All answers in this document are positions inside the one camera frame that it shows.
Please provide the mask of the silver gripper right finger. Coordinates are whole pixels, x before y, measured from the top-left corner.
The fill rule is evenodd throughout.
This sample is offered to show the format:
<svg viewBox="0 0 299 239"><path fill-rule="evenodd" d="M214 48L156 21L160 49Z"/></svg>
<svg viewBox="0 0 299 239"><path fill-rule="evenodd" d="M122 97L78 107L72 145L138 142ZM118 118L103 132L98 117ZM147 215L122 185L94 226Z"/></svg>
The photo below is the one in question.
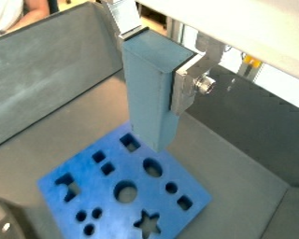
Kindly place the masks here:
<svg viewBox="0 0 299 239"><path fill-rule="evenodd" d="M195 101L197 93L209 94L215 80L209 71L222 60L226 44L203 33L197 34L197 54L177 70L173 90L171 111L179 116Z"/></svg>

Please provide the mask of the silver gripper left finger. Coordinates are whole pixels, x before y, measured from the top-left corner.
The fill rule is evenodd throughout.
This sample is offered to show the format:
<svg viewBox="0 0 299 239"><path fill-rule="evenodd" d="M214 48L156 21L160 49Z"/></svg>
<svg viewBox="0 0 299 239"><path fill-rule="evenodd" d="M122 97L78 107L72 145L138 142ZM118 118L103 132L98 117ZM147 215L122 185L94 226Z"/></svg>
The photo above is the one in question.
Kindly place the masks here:
<svg viewBox="0 0 299 239"><path fill-rule="evenodd" d="M119 40L128 40L148 30L148 27L142 24L135 0L102 1Z"/></svg>

